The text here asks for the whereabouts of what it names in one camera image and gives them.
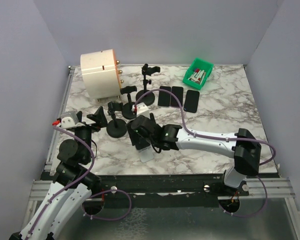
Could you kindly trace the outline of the silver edged black phone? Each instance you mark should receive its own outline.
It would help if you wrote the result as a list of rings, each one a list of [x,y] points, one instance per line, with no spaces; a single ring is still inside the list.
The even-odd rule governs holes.
[[[170,86],[160,86],[159,87],[161,90],[166,90],[168,92],[171,92],[171,87]],[[170,102],[171,102],[171,95],[165,91],[159,91],[158,94],[158,102],[157,105],[159,107],[170,107]]]

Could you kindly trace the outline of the purple edged black phone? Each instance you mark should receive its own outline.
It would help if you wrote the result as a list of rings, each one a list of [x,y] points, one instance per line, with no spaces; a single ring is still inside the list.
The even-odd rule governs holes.
[[[183,106],[183,96],[184,96],[184,88],[181,86],[173,86],[171,88],[171,93],[175,96],[171,96],[170,98],[170,106],[174,108],[178,108],[180,103],[181,106]]]

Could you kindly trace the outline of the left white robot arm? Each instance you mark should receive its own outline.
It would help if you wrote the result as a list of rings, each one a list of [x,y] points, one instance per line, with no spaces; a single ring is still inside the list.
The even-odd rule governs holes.
[[[56,240],[62,228],[89,197],[101,190],[101,179],[86,165],[93,166],[97,153],[92,150],[92,134],[108,125],[103,107],[88,114],[92,123],[82,120],[82,112],[63,113],[52,127],[70,136],[59,146],[56,168],[48,192],[29,223],[10,236],[12,240]]]

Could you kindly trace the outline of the black phone stand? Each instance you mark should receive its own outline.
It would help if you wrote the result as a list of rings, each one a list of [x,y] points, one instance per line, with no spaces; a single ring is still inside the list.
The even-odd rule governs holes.
[[[155,101],[155,95],[153,92],[150,92],[149,94],[147,94],[146,96],[144,96],[143,98],[141,98],[141,96],[144,93],[149,92],[149,90],[147,89],[148,85],[152,84],[152,80],[151,79],[147,79],[147,76],[152,76],[152,74],[154,73],[160,73],[161,72],[161,68],[159,66],[153,66],[153,67],[149,67],[149,65],[147,63],[145,63],[143,65],[143,67],[141,68],[141,74],[143,75],[143,89],[140,90],[136,96],[135,96],[135,100],[138,101],[140,100],[140,102],[145,103],[146,106],[150,106],[154,103]]]
[[[122,107],[122,116],[128,120],[132,120],[136,117],[136,113],[133,110],[133,105],[135,102],[132,102],[131,93],[136,92],[137,87],[135,85],[133,86],[126,86],[120,89],[120,93],[122,95],[127,95],[128,103],[124,104]]]

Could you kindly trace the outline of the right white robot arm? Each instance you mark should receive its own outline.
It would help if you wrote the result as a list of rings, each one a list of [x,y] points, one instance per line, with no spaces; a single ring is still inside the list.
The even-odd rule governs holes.
[[[154,119],[140,115],[126,125],[131,144],[139,151],[152,146],[157,153],[170,150],[198,150],[234,160],[220,182],[219,189],[230,196],[245,177],[259,174],[261,145],[252,133],[240,128],[235,133],[209,133],[186,130],[175,124],[160,126]]]

